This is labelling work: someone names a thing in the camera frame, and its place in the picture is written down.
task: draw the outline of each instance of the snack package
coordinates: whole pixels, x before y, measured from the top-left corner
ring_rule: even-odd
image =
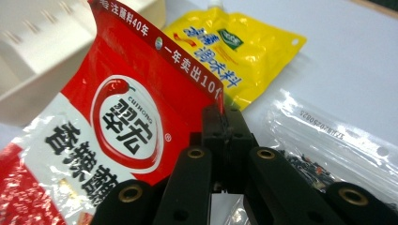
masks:
[[[1,224],[88,224],[118,183],[174,168],[221,81],[125,5],[90,1],[97,37],[79,71],[0,152]]]
[[[225,104],[244,110],[281,72],[306,38],[219,7],[192,11],[163,32],[224,84]]]

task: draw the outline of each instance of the logo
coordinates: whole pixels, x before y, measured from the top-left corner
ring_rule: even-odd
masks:
[[[227,30],[218,30],[223,42],[228,45],[229,48],[235,50],[237,47],[243,44],[243,41],[236,35],[229,33]]]
[[[161,37],[157,37],[155,40],[155,48],[159,50],[161,49],[161,46],[163,46],[163,39]]]
[[[132,78],[113,75],[98,88],[91,124],[102,151],[133,173],[150,173],[161,160],[163,131],[155,101]]]

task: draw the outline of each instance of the plastic bag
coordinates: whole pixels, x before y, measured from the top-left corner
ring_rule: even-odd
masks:
[[[0,152],[2,224],[88,224],[118,183],[167,177],[202,109],[222,109],[220,80],[159,29],[117,1],[90,5],[98,35],[79,71]]]
[[[250,225],[249,217],[243,205],[243,195],[237,199],[227,216],[224,225]]]
[[[164,30],[224,84],[225,104],[244,110],[281,72],[306,38],[219,7],[189,12]]]
[[[312,162],[307,162],[316,163],[304,173],[320,190],[333,180],[344,180],[385,203],[398,203],[397,146],[340,122],[284,90],[270,103],[261,137],[271,137],[262,141],[285,150],[288,158],[305,161],[308,157]],[[329,181],[321,182],[322,175]]]

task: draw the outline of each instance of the black plastic part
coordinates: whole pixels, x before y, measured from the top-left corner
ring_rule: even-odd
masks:
[[[213,183],[220,184],[213,191],[242,194],[247,179],[246,159],[256,145],[242,113],[226,107],[222,115],[216,106],[210,106],[204,108],[202,117],[202,146],[213,153]]]
[[[122,182],[97,207],[91,225],[150,224],[152,198],[149,184],[139,180]]]
[[[272,214],[272,224],[345,224],[279,152],[254,148],[248,170]]]
[[[227,146],[228,172],[224,175],[224,183],[228,193],[242,194],[248,178],[247,157],[254,148],[255,141],[239,110],[226,109],[225,116],[231,138]]]
[[[252,180],[248,181],[243,206],[251,225],[273,224],[273,216]]]
[[[193,132],[190,135],[190,146],[202,145],[202,133]]]
[[[222,179],[227,173],[226,166],[226,121],[216,106],[209,106],[202,111],[202,141],[201,145],[209,149],[213,156],[213,192],[222,192]]]
[[[398,224],[395,212],[362,187],[334,183],[327,189],[325,199],[349,224]]]
[[[210,185],[211,152],[200,146],[182,151],[153,224],[208,224]]]

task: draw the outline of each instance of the hole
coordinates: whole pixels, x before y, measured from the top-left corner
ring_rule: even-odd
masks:
[[[358,206],[364,206],[369,203],[368,199],[356,191],[355,189],[343,187],[339,190],[339,195],[348,203],[355,204]]]
[[[296,46],[296,45],[298,45],[299,44],[299,40],[297,39],[297,38],[294,38],[293,40],[292,40],[292,45],[293,46]]]
[[[307,212],[307,216],[310,220],[312,220],[316,223],[323,223],[323,221],[324,221],[322,215],[320,215],[319,213],[314,212],[314,211]]]
[[[188,151],[188,156],[190,158],[201,158],[204,155],[205,152],[200,149],[191,149],[190,151]]]
[[[177,210],[174,213],[174,219],[176,221],[186,221],[190,214],[185,210]]]
[[[386,157],[389,154],[389,149],[385,147],[379,147],[377,148],[377,153],[381,157]]]
[[[241,134],[241,133],[235,133],[234,136],[235,136],[236,138],[241,138],[241,137],[243,137],[243,134]]]
[[[275,154],[267,149],[261,149],[257,151],[257,156],[264,159],[272,159],[275,158]]]
[[[119,200],[123,203],[131,203],[143,195],[143,190],[138,185],[131,185],[128,187],[124,187],[119,192]]]

